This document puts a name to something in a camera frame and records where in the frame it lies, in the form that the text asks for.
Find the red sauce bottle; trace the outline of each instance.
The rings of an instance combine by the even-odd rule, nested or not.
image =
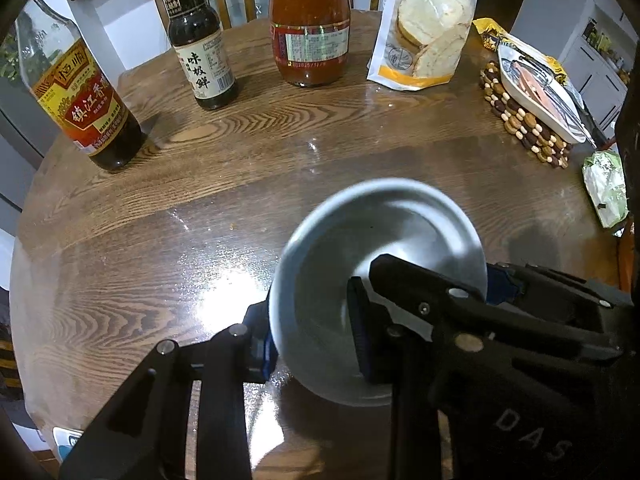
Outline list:
[[[343,73],[349,46],[349,0],[271,0],[273,57],[297,86],[332,83]]]

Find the barcode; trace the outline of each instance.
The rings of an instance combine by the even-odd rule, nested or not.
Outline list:
[[[229,88],[233,84],[233,82],[234,75],[231,73],[231,70],[229,70],[229,72],[227,72],[225,75],[218,78],[218,87],[224,91]]]

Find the orange stripe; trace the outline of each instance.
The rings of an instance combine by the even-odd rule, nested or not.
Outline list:
[[[9,361],[9,359],[0,359],[0,368],[8,368],[9,370],[17,370],[18,365],[15,361]]]
[[[4,384],[6,384],[7,388],[22,388],[20,379],[5,379]]]
[[[441,77],[414,77],[412,75],[401,74],[397,70],[393,70],[388,66],[381,66],[378,69],[378,75],[390,79],[396,83],[400,83],[401,85],[407,86],[415,86],[418,88],[427,88],[427,86],[435,86],[441,85],[443,83],[448,83],[453,74],[444,75]]]

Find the wooden bead coaster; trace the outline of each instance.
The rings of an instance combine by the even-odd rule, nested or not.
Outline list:
[[[520,143],[533,152],[540,162],[554,168],[569,167],[571,144],[543,124],[534,114],[527,112],[505,91],[500,83],[500,70],[490,61],[480,71],[480,88],[491,111],[504,121],[504,129],[518,138]]]

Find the round table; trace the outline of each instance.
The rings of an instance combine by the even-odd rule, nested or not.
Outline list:
[[[478,88],[492,53],[477,33],[450,83],[397,92],[366,80],[379,22],[353,12],[347,73],[315,89],[282,80],[266,20],[226,31],[240,95],[215,112],[196,104],[173,52],[124,74],[119,92],[149,142],[119,173],[56,140],[20,218],[10,286],[26,406],[52,448],[52,428],[85,428],[158,341],[206,340],[240,321],[298,223],[359,181],[443,190],[489,262],[617,283],[579,149],[554,170],[505,133]],[[284,364],[246,396],[256,478],[386,475],[388,408],[320,399]],[[193,439],[188,455],[192,476]]]

